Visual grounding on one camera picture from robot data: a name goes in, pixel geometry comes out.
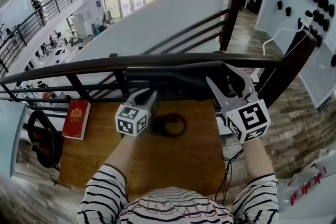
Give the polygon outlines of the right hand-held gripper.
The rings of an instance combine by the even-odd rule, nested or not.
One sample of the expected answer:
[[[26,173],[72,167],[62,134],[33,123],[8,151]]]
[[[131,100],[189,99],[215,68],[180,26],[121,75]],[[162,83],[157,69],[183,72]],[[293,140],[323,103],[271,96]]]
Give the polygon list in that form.
[[[271,120],[263,99],[258,99],[248,74],[226,63],[223,93],[210,77],[206,81],[221,107],[224,124],[240,143],[247,143],[264,135]]]

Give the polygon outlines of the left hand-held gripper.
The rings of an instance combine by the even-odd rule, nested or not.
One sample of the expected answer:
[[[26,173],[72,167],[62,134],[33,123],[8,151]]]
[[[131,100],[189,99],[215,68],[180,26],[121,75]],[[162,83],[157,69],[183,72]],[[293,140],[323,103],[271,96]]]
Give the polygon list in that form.
[[[157,91],[141,89],[132,93],[127,102],[121,104],[115,114],[117,131],[122,134],[138,136],[144,131],[149,122],[156,101]]]

